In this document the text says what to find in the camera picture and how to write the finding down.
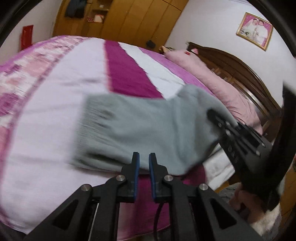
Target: black cable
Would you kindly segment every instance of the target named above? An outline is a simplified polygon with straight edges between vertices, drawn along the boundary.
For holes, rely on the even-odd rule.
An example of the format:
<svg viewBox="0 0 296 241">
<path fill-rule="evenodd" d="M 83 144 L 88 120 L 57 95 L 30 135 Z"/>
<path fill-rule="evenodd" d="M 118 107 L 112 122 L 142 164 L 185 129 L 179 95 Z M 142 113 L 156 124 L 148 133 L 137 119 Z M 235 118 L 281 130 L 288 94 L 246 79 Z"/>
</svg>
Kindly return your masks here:
<svg viewBox="0 0 296 241">
<path fill-rule="evenodd" d="M 158 219 L 159 219 L 159 215 L 160 215 L 160 212 L 161 212 L 161 209 L 163 208 L 163 202 L 161 202 L 159 205 L 158 205 L 158 208 L 156 210 L 156 214 L 155 214 L 155 217 L 154 217 L 154 224 L 153 224 L 153 237 L 154 237 L 154 241 L 158 241 L 158 237 L 157 237 L 157 223 L 158 223 Z"/>
</svg>

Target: bed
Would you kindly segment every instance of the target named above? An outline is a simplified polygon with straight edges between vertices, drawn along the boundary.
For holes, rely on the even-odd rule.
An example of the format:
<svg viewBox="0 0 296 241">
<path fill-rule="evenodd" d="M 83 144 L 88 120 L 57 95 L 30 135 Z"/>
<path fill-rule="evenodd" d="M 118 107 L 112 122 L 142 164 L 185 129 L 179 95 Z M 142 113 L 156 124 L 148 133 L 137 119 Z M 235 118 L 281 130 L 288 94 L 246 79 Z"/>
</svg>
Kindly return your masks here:
<svg viewBox="0 0 296 241">
<path fill-rule="evenodd" d="M 195 48 L 210 70 L 255 105 L 263 134 L 272 141 L 280 123 L 280 107 L 261 79 L 229 53 L 189 43 L 188 51 Z M 131 64 L 122 68 L 127 62 Z M 169 99 L 188 83 L 208 91 L 197 78 L 158 53 L 78 36 L 57 36 L 20 52 L 0 66 L 0 79 L 0 217 L 23 233 L 29 233 L 77 187 L 100 185 L 116 175 L 69 164 L 87 95 L 113 91 L 154 98 L 161 93 Z M 216 189 L 233 174 L 233 166 L 221 152 L 193 168 L 185 182 L 207 182 Z M 143 176 L 140 185 L 145 189 L 149 182 Z M 149 211 L 142 213 L 140 203 L 147 200 Z M 140 195 L 135 205 L 121 204 L 118 239 L 150 233 L 156 208 L 149 192 Z M 168 209 L 164 207 L 160 229 L 168 226 L 166 217 Z"/>
</svg>

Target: bed sheet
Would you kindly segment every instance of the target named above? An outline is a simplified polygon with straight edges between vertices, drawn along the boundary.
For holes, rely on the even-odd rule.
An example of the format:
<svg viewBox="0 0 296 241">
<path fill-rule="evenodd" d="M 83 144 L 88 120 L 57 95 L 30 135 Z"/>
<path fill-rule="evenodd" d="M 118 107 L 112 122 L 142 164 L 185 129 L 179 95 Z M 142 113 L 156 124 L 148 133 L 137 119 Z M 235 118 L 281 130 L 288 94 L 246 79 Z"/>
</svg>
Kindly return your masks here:
<svg viewBox="0 0 296 241">
<path fill-rule="evenodd" d="M 0 66 L 0 211 L 2 222 L 18 231 L 29 233 L 82 184 L 100 185 L 115 175 L 68 164 L 85 97 L 112 90 L 104 45 L 96 38 L 55 37 Z M 164 56 L 120 47 L 166 99 L 186 83 L 206 89 Z M 204 169 L 212 189 L 234 174 L 223 151 Z M 131 205 L 120 207 L 119 240 L 135 233 L 130 230 L 129 211 L 136 212 Z"/>
</svg>

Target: picture frame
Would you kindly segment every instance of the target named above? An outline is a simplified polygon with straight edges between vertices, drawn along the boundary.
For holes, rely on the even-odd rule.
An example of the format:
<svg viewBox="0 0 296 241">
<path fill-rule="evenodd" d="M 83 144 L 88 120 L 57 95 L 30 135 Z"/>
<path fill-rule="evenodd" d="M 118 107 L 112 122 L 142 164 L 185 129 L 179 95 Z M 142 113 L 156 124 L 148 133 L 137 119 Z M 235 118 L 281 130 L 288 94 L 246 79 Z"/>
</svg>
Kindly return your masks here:
<svg viewBox="0 0 296 241">
<path fill-rule="evenodd" d="M 270 22 L 246 12 L 236 35 L 266 51 L 273 28 Z"/>
</svg>

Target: wooden wardrobe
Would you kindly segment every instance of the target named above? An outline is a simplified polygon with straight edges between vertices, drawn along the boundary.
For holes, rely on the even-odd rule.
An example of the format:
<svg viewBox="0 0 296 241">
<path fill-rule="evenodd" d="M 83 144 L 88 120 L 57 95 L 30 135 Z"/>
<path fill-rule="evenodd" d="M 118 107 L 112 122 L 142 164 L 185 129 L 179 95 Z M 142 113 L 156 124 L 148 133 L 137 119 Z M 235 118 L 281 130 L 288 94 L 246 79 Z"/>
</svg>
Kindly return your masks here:
<svg viewBox="0 0 296 241">
<path fill-rule="evenodd" d="M 61 4 L 53 36 L 79 35 L 128 43 L 157 51 L 164 45 L 188 0 L 88 0 L 84 18 L 65 17 Z M 103 22 L 90 22 L 96 14 Z M 154 48 L 146 46 L 151 40 Z"/>
</svg>

